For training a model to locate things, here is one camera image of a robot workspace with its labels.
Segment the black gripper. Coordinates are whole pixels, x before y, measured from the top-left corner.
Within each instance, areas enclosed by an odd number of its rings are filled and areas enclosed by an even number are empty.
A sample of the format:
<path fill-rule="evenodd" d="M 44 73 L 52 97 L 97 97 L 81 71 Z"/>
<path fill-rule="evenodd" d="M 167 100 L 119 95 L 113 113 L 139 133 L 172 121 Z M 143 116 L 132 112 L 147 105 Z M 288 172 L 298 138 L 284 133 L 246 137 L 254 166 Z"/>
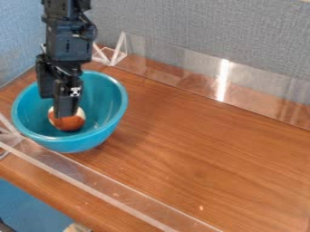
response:
<path fill-rule="evenodd" d="M 71 117 L 77 112 L 84 86 L 79 78 L 81 65 L 91 62 L 96 37 L 92 22 L 45 21 L 45 43 L 35 69 L 40 97 L 53 97 L 56 118 Z"/>

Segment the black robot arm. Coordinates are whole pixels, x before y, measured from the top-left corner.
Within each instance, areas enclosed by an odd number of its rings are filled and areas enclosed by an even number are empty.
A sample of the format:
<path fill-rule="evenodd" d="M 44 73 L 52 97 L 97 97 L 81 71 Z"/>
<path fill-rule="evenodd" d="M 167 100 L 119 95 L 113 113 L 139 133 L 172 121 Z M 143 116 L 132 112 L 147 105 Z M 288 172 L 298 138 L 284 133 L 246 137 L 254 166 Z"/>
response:
<path fill-rule="evenodd" d="M 97 27 L 84 14 L 91 0 L 41 0 L 45 23 L 43 52 L 35 70 L 40 97 L 53 100 L 56 118 L 76 114 L 83 95 L 81 65 L 92 61 Z"/>

